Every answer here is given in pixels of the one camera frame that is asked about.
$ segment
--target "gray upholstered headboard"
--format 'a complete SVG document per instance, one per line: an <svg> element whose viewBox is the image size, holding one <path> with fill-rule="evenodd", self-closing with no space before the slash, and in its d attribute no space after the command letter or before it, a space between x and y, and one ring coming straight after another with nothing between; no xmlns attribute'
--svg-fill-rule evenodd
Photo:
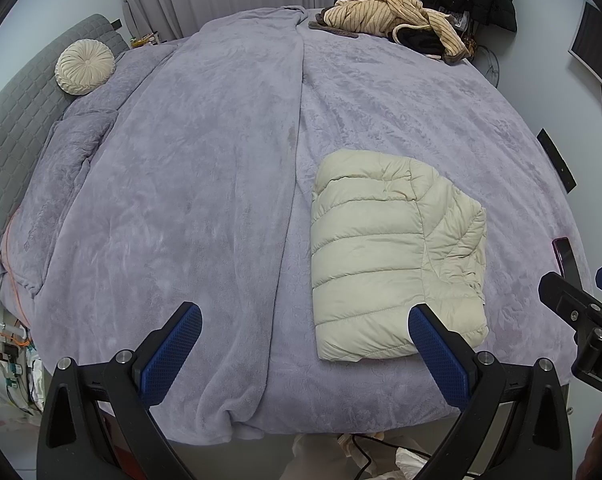
<svg viewBox="0 0 602 480"><path fill-rule="evenodd" d="M27 189L50 127L74 99L56 84L56 60L71 43L84 38L105 43L114 57L128 49L110 22L93 14L36 54L0 92L0 240Z"/></svg>

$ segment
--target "lavender blanket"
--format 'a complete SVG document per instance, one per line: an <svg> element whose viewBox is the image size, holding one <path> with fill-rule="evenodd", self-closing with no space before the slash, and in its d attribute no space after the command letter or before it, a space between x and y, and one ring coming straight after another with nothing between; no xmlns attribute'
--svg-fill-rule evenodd
<svg viewBox="0 0 602 480"><path fill-rule="evenodd" d="M469 64L309 30L304 19L300 9L259 9L210 22L164 52L131 51L55 126L62 142L70 118L118 114L111 130L100 126L97 151L94 125L85 126L89 149L54 144L57 164L73 169L57 174L84 178L57 183L69 206L41 218L26 205L49 196L50 178L33 177L10 232L10 262L28 262L18 275L42 277L40 290L23 289L23 303L46 367L135 348L190 300L203 311L201 339L153 408L171 439L377 431L451 413L419 356L316 355L311 187L324 156L360 148L423 160L487 208L482 348L506 362L547 356L567 381L570 330L537 295L540 277L557 270L553 238L570 237L586 286L590 275L529 129ZM33 238L32 224L55 234ZM47 270L31 269L33 250L48 251Z"/></svg>

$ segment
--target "cream puffer jacket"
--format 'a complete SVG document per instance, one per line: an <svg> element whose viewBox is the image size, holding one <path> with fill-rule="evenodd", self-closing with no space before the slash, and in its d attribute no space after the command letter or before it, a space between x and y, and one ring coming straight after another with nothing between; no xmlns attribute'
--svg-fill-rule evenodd
<svg viewBox="0 0 602 480"><path fill-rule="evenodd" d="M362 150L326 156L310 242L321 359L416 352L409 310L427 303L472 347L484 314L486 210L424 162Z"/></svg>

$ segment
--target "smartphone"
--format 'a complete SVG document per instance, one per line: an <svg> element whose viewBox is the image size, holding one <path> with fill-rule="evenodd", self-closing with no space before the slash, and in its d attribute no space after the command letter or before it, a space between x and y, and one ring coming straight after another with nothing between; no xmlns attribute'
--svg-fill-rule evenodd
<svg viewBox="0 0 602 480"><path fill-rule="evenodd" d="M574 259L570 240L568 240L567 237L555 238L552 240L552 247L555 250L556 261L559 264L561 276L563 276L572 286L583 290L579 269L577 268L577 262Z"/></svg>

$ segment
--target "cream pleated pillow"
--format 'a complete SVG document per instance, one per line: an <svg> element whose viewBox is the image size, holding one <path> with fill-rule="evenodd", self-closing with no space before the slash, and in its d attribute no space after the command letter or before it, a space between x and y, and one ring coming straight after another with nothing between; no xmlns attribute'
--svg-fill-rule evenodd
<svg viewBox="0 0 602 480"><path fill-rule="evenodd" d="M85 95L114 72L114 55L97 40L75 41L63 50L54 68L56 82L72 95Z"/></svg>

